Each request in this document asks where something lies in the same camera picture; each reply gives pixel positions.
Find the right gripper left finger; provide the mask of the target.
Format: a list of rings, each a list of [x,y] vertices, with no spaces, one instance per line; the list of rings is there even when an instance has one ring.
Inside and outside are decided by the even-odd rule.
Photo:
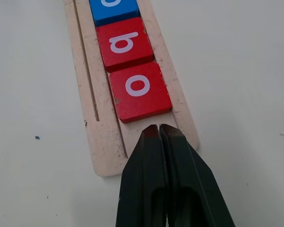
[[[115,227],[166,227],[168,174],[157,125],[145,128],[121,177]]]

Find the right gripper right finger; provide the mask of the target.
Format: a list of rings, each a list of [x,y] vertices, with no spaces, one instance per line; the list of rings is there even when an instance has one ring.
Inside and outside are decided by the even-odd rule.
[[[169,227],[235,227],[217,181],[181,130],[162,124]]]

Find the red letter o block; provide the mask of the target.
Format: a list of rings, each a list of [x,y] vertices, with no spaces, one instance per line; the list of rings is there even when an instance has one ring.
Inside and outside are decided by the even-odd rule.
[[[123,123],[164,114],[172,109],[160,66],[150,62],[109,75],[118,118]]]

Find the red letter b block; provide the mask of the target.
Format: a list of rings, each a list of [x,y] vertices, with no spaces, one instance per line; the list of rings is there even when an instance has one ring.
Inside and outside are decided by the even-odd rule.
[[[153,50],[141,17],[100,26],[97,36],[109,73],[153,61]]]

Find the wooden letter tray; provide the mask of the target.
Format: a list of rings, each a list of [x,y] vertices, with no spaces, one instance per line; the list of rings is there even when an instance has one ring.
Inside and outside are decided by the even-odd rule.
[[[150,0],[137,0],[172,102],[169,113],[122,123],[115,111],[88,0],[63,0],[93,169],[100,177],[121,174],[141,132],[151,124],[180,129],[193,148],[199,138]]]

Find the blue letter o block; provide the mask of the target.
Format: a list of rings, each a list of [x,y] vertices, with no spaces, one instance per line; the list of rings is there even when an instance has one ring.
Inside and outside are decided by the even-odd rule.
[[[89,0],[89,3],[97,27],[139,16],[137,0]]]

